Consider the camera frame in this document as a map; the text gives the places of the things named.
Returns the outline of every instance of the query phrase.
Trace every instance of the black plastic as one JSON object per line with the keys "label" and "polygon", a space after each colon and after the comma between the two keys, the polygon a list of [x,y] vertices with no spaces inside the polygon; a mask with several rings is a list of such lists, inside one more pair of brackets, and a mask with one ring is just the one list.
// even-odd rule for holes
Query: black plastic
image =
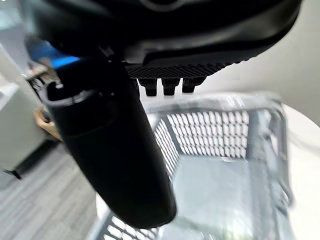
{"label": "black plastic", "polygon": [[206,78],[206,76],[184,78],[182,84],[182,92],[185,94],[193,93],[195,91],[195,87],[201,85],[206,80]]}
{"label": "black plastic", "polygon": [[126,74],[118,77],[121,81],[109,79],[109,85],[70,95],[68,88],[50,83],[40,96],[110,209],[135,228],[158,227],[175,217],[175,197],[134,85]]}
{"label": "black plastic", "polygon": [[163,94],[165,96],[173,96],[175,95],[176,86],[179,85],[180,78],[162,78],[161,82],[163,85]]}
{"label": "black plastic", "polygon": [[148,97],[157,96],[157,78],[138,78],[142,87],[145,87],[145,94]]}

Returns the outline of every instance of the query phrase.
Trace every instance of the metal basket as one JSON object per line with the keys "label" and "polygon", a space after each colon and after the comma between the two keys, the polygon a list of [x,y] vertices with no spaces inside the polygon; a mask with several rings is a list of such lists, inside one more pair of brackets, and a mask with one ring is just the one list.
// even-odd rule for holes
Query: metal basket
{"label": "metal basket", "polygon": [[111,211],[89,240],[291,239],[286,120],[266,96],[205,96],[146,108],[175,191],[178,214],[135,229]]}

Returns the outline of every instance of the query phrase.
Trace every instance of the white wall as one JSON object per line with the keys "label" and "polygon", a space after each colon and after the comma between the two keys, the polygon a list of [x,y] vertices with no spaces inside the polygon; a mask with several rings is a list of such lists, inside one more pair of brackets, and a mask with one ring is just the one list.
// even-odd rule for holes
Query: white wall
{"label": "white wall", "polygon": [[[268,90],[320,126],[320,0],[305,0],[300,15],[280,42],[261,55],[208,77],[194,94]],[[181,84],[175,98],[181,98]],[[158,85],[162,95],[162,86]],[[141,89],[143,101],[146,99]]]}

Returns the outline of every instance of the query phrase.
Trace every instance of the wire basket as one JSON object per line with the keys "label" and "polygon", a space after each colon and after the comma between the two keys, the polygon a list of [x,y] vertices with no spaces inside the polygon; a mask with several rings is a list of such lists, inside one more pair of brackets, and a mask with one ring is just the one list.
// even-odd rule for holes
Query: wire basket
{"label": "wire basket", "polygon": [[278,212],[287,211],[293,195],[278,100],[231,94],[161,103],[146,112],[173,184],[177,216],[146,230],[107,211],[88,239],[281,239]]}

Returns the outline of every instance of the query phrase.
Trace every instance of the gray carpet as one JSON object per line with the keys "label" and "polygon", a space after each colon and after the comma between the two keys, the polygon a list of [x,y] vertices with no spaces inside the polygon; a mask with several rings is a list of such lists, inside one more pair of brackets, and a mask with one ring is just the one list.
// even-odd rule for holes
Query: gray carpet
{"label": "gray carpet", "polygon": [[0,189],[1,240],[85,239],[95,192],[62,145],[22,177]]}

